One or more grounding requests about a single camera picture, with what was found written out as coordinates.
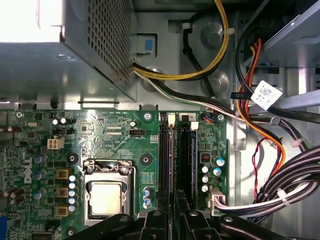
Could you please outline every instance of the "screw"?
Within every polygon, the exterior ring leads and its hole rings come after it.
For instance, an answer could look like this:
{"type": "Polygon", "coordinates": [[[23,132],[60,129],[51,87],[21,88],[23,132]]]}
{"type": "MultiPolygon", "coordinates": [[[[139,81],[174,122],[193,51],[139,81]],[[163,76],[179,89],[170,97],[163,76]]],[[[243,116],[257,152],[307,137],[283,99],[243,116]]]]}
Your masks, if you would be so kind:
{"type": "Polygon", "coordinates": [[[87,169],[86,169],[86,172],[88,174],[93,174],[94,173],[94,168],[92,166],[88,166],[87,169]]]}
{"type": "Polygon", "coordinates": [[[124,175],[128,175],[128,174],[129,174],[129,168],[127,168],[127,167],[122,167],[122,168],[120,168],[120,171],[121,171],[124,175]]]}
{"type": "Polygon", "coordinates": [[[234,219],[233,219],[232,217],[230,217],[230,216],[226,216],[226,217],[224,218],[224,220],[225,220],[227,223],[231,223],[231,222],[234,221],[234,219]]]}
{"type": "Polygon", "coordinates": [[[151,120],[152,115],[151,115],[151,113],[146,112],[146,113],[143,115],[143,117],[144,117],[144,120],[149,121],[149,120],[151,120]]]}
{"type": "Polygon", "coordinates": [[[161,212],[159,212],[159,211],[155,211],[154,213],[153,213],[153,216],[160,216],[161,215],[161,212]]]}
{"type": "Polygon", "coordinates": [[[225,116],[223,116],[222,114],[218,115],[218,121],[222,122],[225,120],[225,116]]]}
{"type": "Polygon", "coordinates": [[[20,119],[20,118],[22,118],[22,117],[24,116],[24,114],[23,114],[22,112],[18,111],[18,112],[15,114],[15,116],[20,119]]]}
{"type": "Polygon", "coordinates": [[[126,221],[128,221],[128,218],[124,216],[124,217],[120,218],[119,221],[120,222],[126,222],[126,221]]]}
{"type": "Polygon", "coordinates": [[[198,213],[197,213],[196,211],[191,211],[189,214],[190,214],[192,217],[195,217],[195,216],[198,215],[198,213]]]}

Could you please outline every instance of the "yellow wire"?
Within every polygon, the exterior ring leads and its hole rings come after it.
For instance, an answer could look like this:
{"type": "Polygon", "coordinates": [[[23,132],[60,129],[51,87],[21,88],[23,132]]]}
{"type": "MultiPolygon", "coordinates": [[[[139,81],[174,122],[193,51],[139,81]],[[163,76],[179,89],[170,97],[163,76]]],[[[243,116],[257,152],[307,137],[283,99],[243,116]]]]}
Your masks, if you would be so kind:
{"type": "MultiPolygon", "coordinates": [[[[221,3],[221,0],[213,0],[214,3],[216,4],[218,11],[221,15],[222,18],[222,25],[223,25],[223,29],[224,31],[227,31],[229,29],[229,25],[228,25],[228,19],[227,19],[227,15],[225,12],[225,9],[221,3]]],[[[145,70],[141,70],[137,67],[134,67],[134,70],[137,71],[138,73],[145,75],[147,78],[152,78],[152,79],[158,79],[158,80],[184,80],[184,79],[188,79],[188,78],[193,78],[196,76],[199,76],[200,74],[206,73],[209,70],[211,70],[212,68],[214,68],[219,62],[220,60],[222,60],[222,58],[224,57],[226,51],[227,51],[227,47],[229,44],[229,34],[224,33],[224,38],[223,38],[223,42],[221,44],[221,48],[218,52],[218,54],[215,56],[214,60],[203,70],[198,71],[198,72],[193,72],[193,73],[188,73],[188,74],[174,74],[174,75],[170,75],[170,74],[158,74],[158,73],[152,73],[152,72],[148,72],[145,70]]]]}

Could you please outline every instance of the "power supply vent grille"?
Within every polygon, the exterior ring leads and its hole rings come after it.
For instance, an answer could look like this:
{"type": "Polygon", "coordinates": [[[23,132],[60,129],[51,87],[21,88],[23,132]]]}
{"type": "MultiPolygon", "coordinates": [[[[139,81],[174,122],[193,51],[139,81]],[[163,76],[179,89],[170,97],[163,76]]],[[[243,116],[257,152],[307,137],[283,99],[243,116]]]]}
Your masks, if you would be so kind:
{"type": "Polygon", "coordinates": [[[129,85],[130,0],[88,0],[87,42],[129,85]]]}

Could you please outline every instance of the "power connector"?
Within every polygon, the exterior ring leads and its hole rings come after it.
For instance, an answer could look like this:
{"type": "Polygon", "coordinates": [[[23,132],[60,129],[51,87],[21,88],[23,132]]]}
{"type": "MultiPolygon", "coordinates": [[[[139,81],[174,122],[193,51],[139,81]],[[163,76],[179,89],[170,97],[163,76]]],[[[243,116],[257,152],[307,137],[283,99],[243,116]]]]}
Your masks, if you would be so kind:
{"type": "Polygon", "coordinates": [[[207,206],[211,212],[212,217],[220,216],[221,212],[216,208],[215,198],[218,198],[222,203],[226,203],[226,196],[218,189],[212,188],[209,190],[209,195],[207,198],[207,206]]]}

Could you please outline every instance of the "cpu socket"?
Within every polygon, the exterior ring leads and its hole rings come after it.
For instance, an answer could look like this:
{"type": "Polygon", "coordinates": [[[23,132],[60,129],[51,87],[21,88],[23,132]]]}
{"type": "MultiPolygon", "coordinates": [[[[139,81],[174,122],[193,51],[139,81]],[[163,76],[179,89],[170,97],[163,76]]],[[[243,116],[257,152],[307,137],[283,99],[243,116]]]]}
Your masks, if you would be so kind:
{"type": "Polygon", "coordinates": [[[89,159],[83,170],[85,226],[116,214],[136,214],[136,169],[132,162],[89,159]]]}

